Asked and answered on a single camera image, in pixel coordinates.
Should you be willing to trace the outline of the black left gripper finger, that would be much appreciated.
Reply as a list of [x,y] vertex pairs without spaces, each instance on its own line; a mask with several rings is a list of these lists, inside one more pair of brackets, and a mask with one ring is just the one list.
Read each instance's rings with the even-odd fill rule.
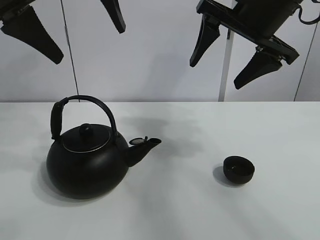
[[126,24],[120,9],[118,0],[100,0],[105,10],[107,11],[111,21],[113,22],[116,30],[122,34],[126,30]]
[[0,17],[1,31],[36,49],[55,64],[59,64],[64,54],[48,34],[31,5],[13,8]]

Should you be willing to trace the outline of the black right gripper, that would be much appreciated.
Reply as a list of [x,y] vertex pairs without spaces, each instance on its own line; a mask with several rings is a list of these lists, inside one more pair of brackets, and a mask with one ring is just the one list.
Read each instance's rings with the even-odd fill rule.
[[197,65],[220,36],[221,25],[259,46],[233,81],[236,89],[278,71],[283,59],[292,64],[298,52],[275,33],[299,6],[298,0],[239,0],[234,8],[229,8],[215,0],[201,0],[196,6],[197,13],[202,15],[201,25],[189,65]]

